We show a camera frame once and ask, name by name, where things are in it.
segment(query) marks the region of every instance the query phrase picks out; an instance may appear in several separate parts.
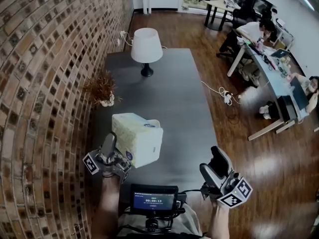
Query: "dark gray table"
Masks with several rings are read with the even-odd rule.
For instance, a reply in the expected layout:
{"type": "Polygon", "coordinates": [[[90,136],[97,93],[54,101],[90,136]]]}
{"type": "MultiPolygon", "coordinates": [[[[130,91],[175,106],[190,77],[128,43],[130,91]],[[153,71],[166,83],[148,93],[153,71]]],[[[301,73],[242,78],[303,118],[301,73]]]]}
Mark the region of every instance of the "dark gray table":
{"type": "Polygon", "coordinates": [[[180,191],[199,189],[204,182],[200,163],[212,158],[217,145],[204,89],[189,49],[164,49],[163,57],[151,63],[154,74],[144,78],[142,65],[130,52],[108,54],[105,70],[116,82],[115,96],[121,102],[96,110],[94,147],[111,130],[111,116],[136,113],[147,120],[157,119],[163,128],[158,161],[133,168],[121,188],[121,201],[127,202],[131,183],[177,185],[180,191]]]}

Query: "black lamp base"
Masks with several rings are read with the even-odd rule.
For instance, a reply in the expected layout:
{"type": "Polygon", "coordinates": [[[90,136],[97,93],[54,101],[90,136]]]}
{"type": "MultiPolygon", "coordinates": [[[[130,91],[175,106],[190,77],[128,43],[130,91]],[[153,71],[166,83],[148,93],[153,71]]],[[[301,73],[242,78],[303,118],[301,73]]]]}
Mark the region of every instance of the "black lamp base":
{"type": "Polygon", "coordinates": [[[144,77],[152,76],[154,71],[150,68],[150,65],[148,63],[145,63],[144,68],[141,70],[141,74],[144,77]]]}

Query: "display screen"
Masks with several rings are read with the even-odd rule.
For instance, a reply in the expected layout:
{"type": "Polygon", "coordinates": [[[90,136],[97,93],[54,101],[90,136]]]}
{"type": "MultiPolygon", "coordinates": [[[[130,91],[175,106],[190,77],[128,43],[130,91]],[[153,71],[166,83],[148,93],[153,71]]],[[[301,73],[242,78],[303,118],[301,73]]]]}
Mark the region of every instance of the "display screen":
{"type": "Polygon", "coordinates": [[[134,208],[144,210],[170,211],[173,207],[174,194],[150,194],[134,192],[134,208]]]}

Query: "white lampshade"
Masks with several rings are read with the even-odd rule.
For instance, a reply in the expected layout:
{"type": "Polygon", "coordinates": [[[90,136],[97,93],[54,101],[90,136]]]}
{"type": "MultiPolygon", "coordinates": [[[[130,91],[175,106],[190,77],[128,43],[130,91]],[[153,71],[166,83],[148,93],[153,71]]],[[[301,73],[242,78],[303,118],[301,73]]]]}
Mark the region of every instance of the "white lampshade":
{"type": "Polygon", "coordinates": [[[131,57],[140,63],[152,63],[163,56],[159,33],[153,28],[135,31],[131,57]]]}

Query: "small white pot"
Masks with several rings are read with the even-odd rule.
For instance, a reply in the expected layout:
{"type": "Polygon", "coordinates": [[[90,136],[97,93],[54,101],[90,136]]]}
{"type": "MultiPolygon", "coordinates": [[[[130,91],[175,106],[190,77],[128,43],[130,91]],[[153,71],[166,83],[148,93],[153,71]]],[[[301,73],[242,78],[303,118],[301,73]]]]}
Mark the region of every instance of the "small white pot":
{"type": "Polygon", "coordinates": [[[107,101],[100,101],[101,105],[103,107],[107,107],[107,106],[113,106],[114,105],[114,95],[113,93],[111,94],[111,97],[110,97],[110,101],[107,102],[107,101]]]}

